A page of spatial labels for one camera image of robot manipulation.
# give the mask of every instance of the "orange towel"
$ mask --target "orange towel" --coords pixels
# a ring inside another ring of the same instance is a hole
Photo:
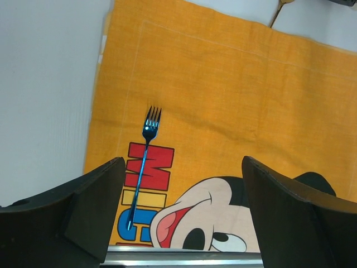
[[[118,0],[85,171],[127,160],[110,244],[259,251],[241,160],[314,171],[357,201],[357,56],[182,0]],[[124,227],[149,106],[163,108]]]

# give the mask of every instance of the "black pupil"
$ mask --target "black pupil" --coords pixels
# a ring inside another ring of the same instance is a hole
[[[195,228],[186,236],[184,250],[203,250],[205,247],[205,233],[200,228]]]
[[[213,233],[213,239],[216,239],[219,242],[228,241],[228,236],[225,233]]]

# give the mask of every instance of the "cartoon face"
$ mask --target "cartoon face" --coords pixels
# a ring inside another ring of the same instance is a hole
[[[152,220],[154,247],[259,252],[243,179],[203,180]]]

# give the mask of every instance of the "white eye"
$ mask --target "white eye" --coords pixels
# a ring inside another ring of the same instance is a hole
[[[213,233],[212,246],[222,252],[245,252],[247,250],[243,239],[228,233]]]

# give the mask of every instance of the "cartoon eye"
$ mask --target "cartoon eye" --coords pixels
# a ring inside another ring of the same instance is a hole
[[[245,252],[247,245],[239,236],[227,233],[213,233],[212,246],[223,252]]]
[[[205,247],[205,233],[200,228],[195,228],[186,236],[184,250],[203,250]]]

